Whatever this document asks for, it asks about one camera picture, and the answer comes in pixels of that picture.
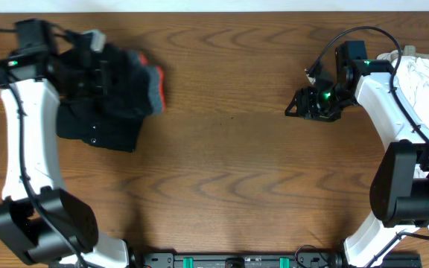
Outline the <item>dark navy leggings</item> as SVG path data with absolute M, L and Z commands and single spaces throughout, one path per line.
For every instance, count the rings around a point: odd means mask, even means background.
M 112 44 L 105 45 L 103 51 L 109 71 L 108 95 L 61 104 L 90 103 L 102 112 L 122 118 L 145 118 L 162 113 L 165 109 L 163 70 L 151 65 L 139 51 L 122 50 Z

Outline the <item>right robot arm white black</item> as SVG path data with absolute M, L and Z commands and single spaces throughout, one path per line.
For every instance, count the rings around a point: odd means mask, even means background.
M 371 211 L 342 250 L 321 256 L 324 267 L 417 267 L 419 260 L 394 257 L 405 237 L 429 240 L 429 129 L 399 88 L 387 60 L 338 60 L 333 81 L 315 63 L 306 71 L 311 84 L 300 89 L 287 117 L 333 122 L 348 106 L 362 106 L 381 138 L 385 153 L 369 190 Z

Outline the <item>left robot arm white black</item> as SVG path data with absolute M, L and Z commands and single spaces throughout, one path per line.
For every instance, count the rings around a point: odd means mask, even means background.
M 0 60 L 7 175 L 0 240 L 24 264 L 130 267 L 127 243 L 99 232 L 93 210 L 66 190 L 57 148 L 60 96 L 104 95 L 117 75 L 100 51 L 14 51 Z

